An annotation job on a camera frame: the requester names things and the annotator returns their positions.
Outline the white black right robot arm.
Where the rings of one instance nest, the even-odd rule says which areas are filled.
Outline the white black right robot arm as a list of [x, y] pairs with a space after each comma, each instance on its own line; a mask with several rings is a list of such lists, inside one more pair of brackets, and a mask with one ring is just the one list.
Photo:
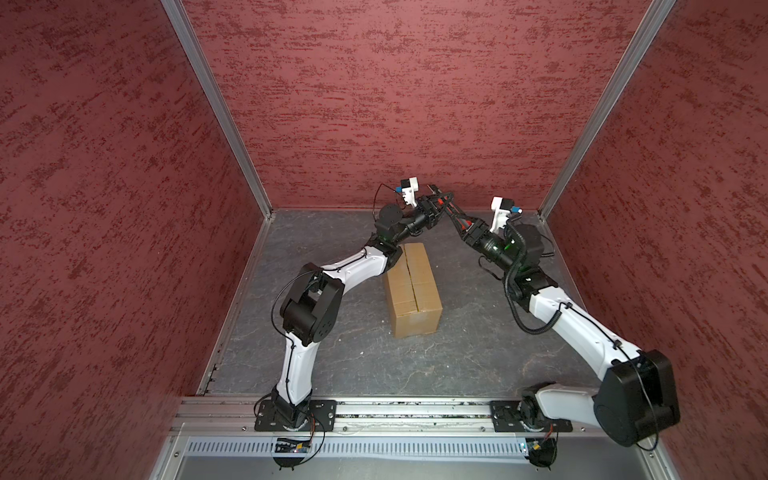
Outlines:
[[515, 324], [526, 334], [559, 335], [588, 364], [597, 388], [541, 383], [520, 403], [523, 424], [542, 431], [555, 420], [602, 429], [615, 443], [631, 447], [657, 439], [681, 419], [671, 361], [621, 338], [579, 307], [538, 265], [531, 238], [508, 223], [502, 234], [476, 217], [453, 221], [464, 243], [499, 267]]

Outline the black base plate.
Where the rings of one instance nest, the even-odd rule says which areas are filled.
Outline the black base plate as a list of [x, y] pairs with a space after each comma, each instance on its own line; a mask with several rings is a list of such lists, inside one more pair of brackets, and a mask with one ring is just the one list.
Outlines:
[[338, 402], [305, 400], [291, 406], [281, 398], [267, 399], [255, 410], [256, 432], [330, 432], [334, 429]]
[[546, 434], [573, 431], [570, 421], [546, 417], [531, 398], [491, 401], [490, 418], [496, 433]]

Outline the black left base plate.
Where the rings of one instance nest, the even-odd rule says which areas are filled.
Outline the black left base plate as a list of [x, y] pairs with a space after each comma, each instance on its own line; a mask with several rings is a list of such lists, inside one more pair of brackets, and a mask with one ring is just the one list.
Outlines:
[[338, 402], [305, 400], [291, 406], [281, 398], [267, 399], [255, 410], [256, 432], [330, 432], [334, 429]]

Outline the aluminium corner post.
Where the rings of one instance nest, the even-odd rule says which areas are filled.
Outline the aluminium corner post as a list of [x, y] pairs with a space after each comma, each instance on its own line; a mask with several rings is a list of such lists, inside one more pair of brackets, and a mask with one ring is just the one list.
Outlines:
[[214, 73], [205, 57], [204, 51], [194, 32], [191, 20], [182, 1], [162, 0], [171, 26], [184, 50], [194, 74], [205, 94], [225, 139], [228, 142], [248, 187], [267, 222], [273, 217], [273, 206], [268, 198], [263, 183], [257, 173], [245, 142], [236, 126], [235, 120], [215, 79]]
[[538, 209], [538, 217], [543, 223], [548, 221], [675, 4], [675, 0], [650, 2], [581, 134]]

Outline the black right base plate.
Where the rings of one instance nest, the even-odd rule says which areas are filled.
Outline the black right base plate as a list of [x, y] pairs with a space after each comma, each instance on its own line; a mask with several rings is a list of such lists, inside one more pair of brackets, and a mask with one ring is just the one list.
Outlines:
[[546, 417], [531, 398], [491, 401], [490, 418], [496, 433], [546, 434], [573, 431], [570, 421]]

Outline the brown cardboard express box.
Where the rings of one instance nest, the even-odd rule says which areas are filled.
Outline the brown cardboard express box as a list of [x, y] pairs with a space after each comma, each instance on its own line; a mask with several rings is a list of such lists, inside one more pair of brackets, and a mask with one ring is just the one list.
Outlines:
[[384, 275], [392, 334], [397, 339], [438, 330], [443, 312], [423, 243], [407, 243], [397, 263]]

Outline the aluminium front rail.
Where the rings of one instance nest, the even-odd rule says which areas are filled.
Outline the aluminium front rail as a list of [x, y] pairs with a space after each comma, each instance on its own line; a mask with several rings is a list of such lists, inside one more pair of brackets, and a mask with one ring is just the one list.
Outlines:
[[[490, 402], [473, 397], [319, 397], [338, 402], [330, 432], [256, 432], [256, 396], [185, 397], [172, 420], [171, 431], [186, 435], [273, 435], [315, 433], [329, 436], [542, 436], [532, 433], [496, 433]], [[573, 431], [565, 437], [606, 436], [599, 427], [570, 420]]]

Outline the aluminium left corner post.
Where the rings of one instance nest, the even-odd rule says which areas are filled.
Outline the aluminium left corner post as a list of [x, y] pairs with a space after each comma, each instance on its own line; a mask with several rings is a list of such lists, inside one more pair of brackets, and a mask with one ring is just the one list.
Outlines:
[[204, 51], [194, 32], [191, 20], [182, 1], [162, 0], [171, 26], [184, 50], [194, 74], [205, 94], [225, 139], [228, 142], [248, 187], [267, 222], [273, 217], [273, 206], [268, 198], [263, 183], [257, 173], [245, 142], [236, 126], [235, 120], [215, 79], [214, 73], [205, 57]]

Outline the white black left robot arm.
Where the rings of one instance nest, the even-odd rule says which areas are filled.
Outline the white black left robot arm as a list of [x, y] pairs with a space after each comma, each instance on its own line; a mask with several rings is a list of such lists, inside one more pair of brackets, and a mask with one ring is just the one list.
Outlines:
[[336, 323], [343, 296], [392, 269], [403, 254], [400, 243], [434, 228], [452, 200], [451, 192], [433, 187], [431, 194], [416, 198], [409, 211], [385, 205], [374, 222], [375, 231], [358, 252], [333, 264], [307, 263], [283, 287], [282, 303], [271, 308], [280, 314], [282, 326], [276, 331], [286, 345], [271, 401], [288, 428], [297, 430], [309, 419], [317, 349]]

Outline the aluminium right corner post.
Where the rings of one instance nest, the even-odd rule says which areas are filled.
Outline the aluminium right corner post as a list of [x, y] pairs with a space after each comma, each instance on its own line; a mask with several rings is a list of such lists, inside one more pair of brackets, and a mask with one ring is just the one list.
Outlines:
[[538, 217], [543, 223], [548, 221], [675, 4], [675, 0], [650, 2], [581, 134], [538, 209]]

